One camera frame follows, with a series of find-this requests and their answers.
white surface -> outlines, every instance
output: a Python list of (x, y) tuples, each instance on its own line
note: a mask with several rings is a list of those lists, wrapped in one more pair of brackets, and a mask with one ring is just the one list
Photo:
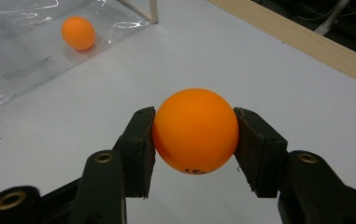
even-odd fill
[[(0, 108), (0, 191), (48, 193), (112, 148), (134, 112), (202, 87), (257, 112), (319, 154), (356, 188), (356, 81), (205, 0), (159, 1), (160, 23)], [(281, 223), (276, 199), (257, 199), (235, 158), (184, 175), (157, 157), (147, 200), (128, 199), (129, 223)]]

wooden strip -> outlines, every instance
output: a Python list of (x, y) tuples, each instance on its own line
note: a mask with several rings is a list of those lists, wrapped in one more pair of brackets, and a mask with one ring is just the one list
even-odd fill
[(208, 0), (239, 19), (356, 79), (356, 52), (250, 0)]

ball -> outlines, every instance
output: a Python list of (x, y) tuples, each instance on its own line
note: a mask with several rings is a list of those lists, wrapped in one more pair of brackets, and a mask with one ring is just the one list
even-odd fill
[(69, 17), (62, 24), (62, 38), (73, 49), (83, 50), (90, 48), (95, 42), (95, 29), (93, 25), (82, 17)]
[(167, 98), (155, 114), (152, 137), (172, 168), (190, 175), (217, 170), (235, 152), (239, 128), (234, 110), (217, 93), (187, 89)]

white table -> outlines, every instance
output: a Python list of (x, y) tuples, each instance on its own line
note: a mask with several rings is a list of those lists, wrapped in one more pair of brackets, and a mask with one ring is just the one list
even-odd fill
[[(159, 1), (160, 23), (124, 39), (0, 108), (0, 191), (42, 195), (81, 176), (112, 148), (134, 112), (201, 87), (253, 110), (288, 141), (322, 156), (356, 188), (356, 81), (205, 0)], [(281, 223), (232, 157), (184, 175), (157, 157), (147, 200), (127, 199), (129, 223)]]

clear plastic container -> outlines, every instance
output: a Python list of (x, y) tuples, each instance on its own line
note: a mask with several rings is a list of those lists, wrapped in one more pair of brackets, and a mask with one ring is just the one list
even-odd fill
[[(156, 0), (0, 0), (0, 105), (157, 22)], [(86, 18), (94, 45), (75, 50), (61, 26)]]

